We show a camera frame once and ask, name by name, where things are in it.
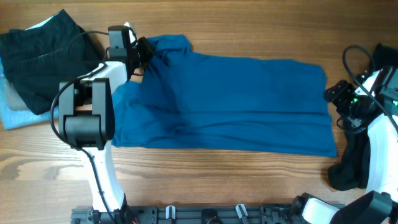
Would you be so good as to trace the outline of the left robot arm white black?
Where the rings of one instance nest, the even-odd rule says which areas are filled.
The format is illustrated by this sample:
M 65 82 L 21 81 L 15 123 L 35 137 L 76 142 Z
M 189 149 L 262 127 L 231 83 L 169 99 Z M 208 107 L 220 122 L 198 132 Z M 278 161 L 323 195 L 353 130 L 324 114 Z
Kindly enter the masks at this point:
M 92 208 L 101 216 L 126 207 L 111 153 L 116 130 L 112 96 L 154 55 L 154 46 L 145 37 L 134 41 L 112 37 L 110 41 L 109 59 L 84 75 L 62 81 L 51 105 L 58 109 L 58 125 L 52 129 L 61 141 L 77 150 L 88 169 Z

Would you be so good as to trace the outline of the blue polo shirt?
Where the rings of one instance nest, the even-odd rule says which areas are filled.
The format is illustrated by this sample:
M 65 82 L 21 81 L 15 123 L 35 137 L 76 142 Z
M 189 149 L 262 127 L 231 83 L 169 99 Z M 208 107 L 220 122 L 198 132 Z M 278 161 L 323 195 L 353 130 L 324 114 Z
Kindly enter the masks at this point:
M 141 82 L 113 93 L 114 146 L 337 155 L 320 66 L 199 54 L 184 35 L 149 42 Z

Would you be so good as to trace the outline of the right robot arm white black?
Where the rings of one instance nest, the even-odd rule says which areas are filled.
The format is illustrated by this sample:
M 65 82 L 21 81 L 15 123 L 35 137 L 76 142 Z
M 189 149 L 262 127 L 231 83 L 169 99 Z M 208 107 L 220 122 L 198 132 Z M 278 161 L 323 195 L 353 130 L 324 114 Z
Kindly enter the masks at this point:
M 337 208 L 309 194 L 295 197 L 289 223 L 397 223 L 397 68 L 385 67 L 362 77 L 357 88 L 342 80 L 324 99 L 347 115 L 369 139 L 366 193 Z

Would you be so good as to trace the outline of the black garment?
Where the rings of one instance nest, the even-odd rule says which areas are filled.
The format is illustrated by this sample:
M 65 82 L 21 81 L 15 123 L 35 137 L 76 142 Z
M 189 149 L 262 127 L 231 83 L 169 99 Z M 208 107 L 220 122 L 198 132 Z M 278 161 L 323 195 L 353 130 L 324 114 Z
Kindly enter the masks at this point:
M 364 131 L 344 131 L 347 146 L 339 164 L 328 168 L 328 180 L 332 188 L 340 191 L 365 189 L 369 179 L 370 143 Z

